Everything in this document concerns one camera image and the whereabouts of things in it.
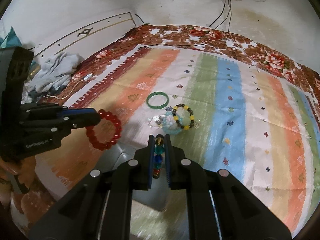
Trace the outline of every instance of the red beaded bracelet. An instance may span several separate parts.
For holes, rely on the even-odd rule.
[[[117,143],[117,140],[120,139],[120,137],[121,137],[121,135],[120,135],[121,131],[122,131],[121,121],[118,119],[118,117],[116,115],[112,114],[111,112],[106,112],[103,109],[100,109],[98,111],[98,113],[100,114],[101,119],[106,119],[108,121],[111,121],[114,124],[114,126],[116,127],[115,135],[113,136],[111,141],[106,142],[104,144],[104,143],[101,143],[97,140],[95,133],[94,133],[94,130],[93,130],[94,126],[86,127],[86,129],[87,129],[86,134],[87,134],[87,137],[89,138],[89,142],[91,142],[91,144],[94,148],[99,149],[101,151],[105,150],[105,149],[108,150],[112,147],[112,145],[115,145]]]

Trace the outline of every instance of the silver rivet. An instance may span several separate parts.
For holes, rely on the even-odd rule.
[[[227,177],[229,175],[229,171],[222,169],[219,171],[220,176]]]
[[[91,172],[90,172],[90,176],[91,177],[98,177],[100,175],[100,171],[99,170],[92,170]]]
[[[183,159],[181,160],[181,164],[184,165],[184,166],[188,166],[191,164],[191,160],[189,159]]]
[[[133,160],[129,160],[128,164],[130,166],[137,166],[139,164],[139,162],[137,160],[133,159]]]

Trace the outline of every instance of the crumpled gray cloth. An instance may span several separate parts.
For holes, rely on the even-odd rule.
[[[51,87],[66,86],[80,62],[78,54],[60,52],[53,55],[41,65],[39,72],[25,86],[29,92],[35,90],[38,93],[47,92]]]

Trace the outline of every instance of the teal fabric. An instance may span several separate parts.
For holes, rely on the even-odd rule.
[[[2,39],[0,38],[1,49],[9,48],[9,47],[17,47],[17,46],[21,47],[21,42],[12,27],[8,35],[4,38],[4,40],[2,40],[2,42],[1,40]]]

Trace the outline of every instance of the blue stripe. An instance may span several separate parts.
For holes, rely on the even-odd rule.
[[[215,102],[212,103],[216,110],[204,155],[204,168],[210,171],[227,169],[242,181],[245,160],[245,99],[237,63],[218,58]],[[225,142],[226,138],[230,140],[230,144]]]
[[[309,115],[311,121],[312,121],[312,126],[313,126],[313,131],[315,132],[315,135],[316,135],[316,141],[317,141],[317,146],[318,146],[318,153],[319,153],[319,157],[320,157],[320,132],[319,132],[319,128],[318,128],[318,124],[316,122],[316,119],[313,115],[313,112],[312,112],[312,109],[311,109],[311,106],[308,102],[308,99],[306,97],[306,95],[297,90],[298,91],[298,94],[299,96],[301,97],[302,101],[303,101],[303,104],[305,106],[305,109],[307,110],[307,114]]]

